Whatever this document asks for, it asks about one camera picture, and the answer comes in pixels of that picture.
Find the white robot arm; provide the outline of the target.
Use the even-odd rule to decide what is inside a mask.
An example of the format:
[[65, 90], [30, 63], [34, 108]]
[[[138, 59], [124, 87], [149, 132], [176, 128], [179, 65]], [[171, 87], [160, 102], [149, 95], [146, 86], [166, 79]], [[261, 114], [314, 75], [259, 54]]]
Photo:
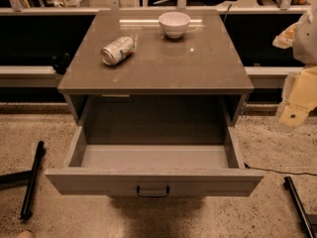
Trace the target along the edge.
[[290, 132], [317, 107], [317, 4], [312, 4], [272, 44], [280, 49], [292, 48], [293, 57], [304, 64], [300, 72], [290, 72], [286, 77], [275, 114], [276, 129]]

